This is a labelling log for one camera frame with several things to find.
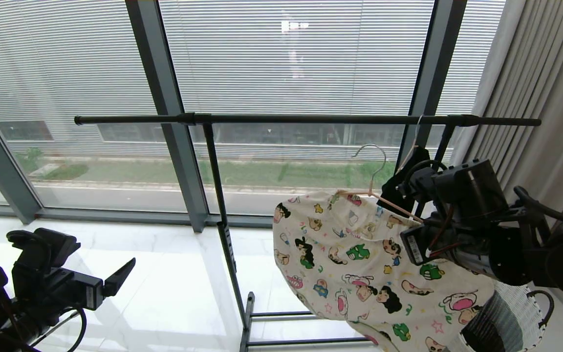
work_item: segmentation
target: floor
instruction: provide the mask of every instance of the floor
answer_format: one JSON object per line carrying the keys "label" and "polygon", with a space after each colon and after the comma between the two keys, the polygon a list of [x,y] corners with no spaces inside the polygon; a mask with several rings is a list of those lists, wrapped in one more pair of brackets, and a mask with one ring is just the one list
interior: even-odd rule
{"label": "floor", "polygon": [[[46,227],[76,236],[82,243],[65,267],[107,278],[132,257],[136,267],[116,297],[88,312],[86,336],[80,352],[234,352],[241,326],[226,274],[217,230],[194,234],[189,227],[37,220],[27,227],[12,218],[0,218],[0,266],[10,277],[20,250],[12,248],[6,233],[13,229]],[[232,229],[238,279],[243,298],[256,294],[256,311],[304,310],[291,294],[272,256],[269,230]],[[6,286],[13,294],[11,283]],[[76,339],[80,323],[73,319],[37,347],[64,352]],[[340,338],[356,336],[346,323],[307,319],[259,321],[253,339]],[[316,346],[250,349],[314,351]],[[324,345],[324,351],[376,352],[368,343]],[[556,301],[537,352],[563,349],[563,305]]]}

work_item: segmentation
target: horizontal rod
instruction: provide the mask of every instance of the horizontal rod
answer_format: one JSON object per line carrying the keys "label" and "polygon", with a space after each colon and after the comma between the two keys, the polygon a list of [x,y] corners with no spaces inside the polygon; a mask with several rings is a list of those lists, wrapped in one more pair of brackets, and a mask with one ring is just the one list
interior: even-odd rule
{"label": "horizontal rod", "polygon": [[312,312],[268,312],[268,313],[252,313],[252,318],[263,318],[265,316],[297,316],[297,315],[312,315]]}
{"label": "horizontal rod", "polygon": [[405,116],[367,114],[209,114],[183,113],[167,115],[133,116],[75,116],[77,125],[95,123],[358,123],[379,125],[504,125],[539,126],[541,121],[534,118],[479,117],[473,114],[450,114],[444,116]]}
{"label": "horizontal rod", "polygon": [[344,343],[366,342],[366,338],[337,338],[337,339],[289,339],[275,341],[249,341],[248,346],[282,346],[282,345],[312,345],[316,343]]}

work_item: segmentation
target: green lawn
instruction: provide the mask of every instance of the green lawn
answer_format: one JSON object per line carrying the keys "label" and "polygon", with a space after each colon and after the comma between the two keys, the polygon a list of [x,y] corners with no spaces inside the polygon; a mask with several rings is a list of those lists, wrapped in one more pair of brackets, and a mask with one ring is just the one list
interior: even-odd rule
{"label": "green lawn", "polygon": [[[219,163],[224,185],[263,187],[367,187],[371,174],[380,162],[364,163],[316,163],[316,162],[229,162]],[[199,162],[201,177],[205,184],[212,184],[210,162]],[[375,178],[380,187],[392,174],[394,163],[387,163]],[[177,183],[170,162],[90,161],[69,165],[65,170],[56,170],[47,180],[87,180],[98,182],[158,182]]]}

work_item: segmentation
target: rack bottom bar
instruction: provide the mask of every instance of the rack bottom bar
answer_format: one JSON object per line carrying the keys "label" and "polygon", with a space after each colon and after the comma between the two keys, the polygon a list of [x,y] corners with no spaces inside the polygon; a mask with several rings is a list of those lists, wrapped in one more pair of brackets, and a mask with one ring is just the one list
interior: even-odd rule
{"label": "rack bottom bar", "polygon": [[344,342],[367,342],[366,338],[337,338],[337,339],[288,339],[277,341],[249,341],[249,347],[255,346],[280,346],[280,345],[312,345],[316,343],[344,343]]}
{"label": "rack bottom bar", "polygon": [[252,313],[252,318],[263,318],[265,316],[297,316],[297,315],[312,315],[312,312],[262,312]]}

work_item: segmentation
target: cartoon print shirt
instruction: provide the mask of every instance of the cartoon print shirt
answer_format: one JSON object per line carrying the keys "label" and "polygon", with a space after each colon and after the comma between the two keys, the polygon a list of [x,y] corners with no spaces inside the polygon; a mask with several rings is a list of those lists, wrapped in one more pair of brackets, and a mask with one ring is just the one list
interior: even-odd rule
{"label": "cartoon print shirt", "polygon": [[384,351],[442,352],[494,285],[449,261],[411,263],[399,234],[418,225],[358,196],[306,194],[275,209],[275,261],[317,316]]}

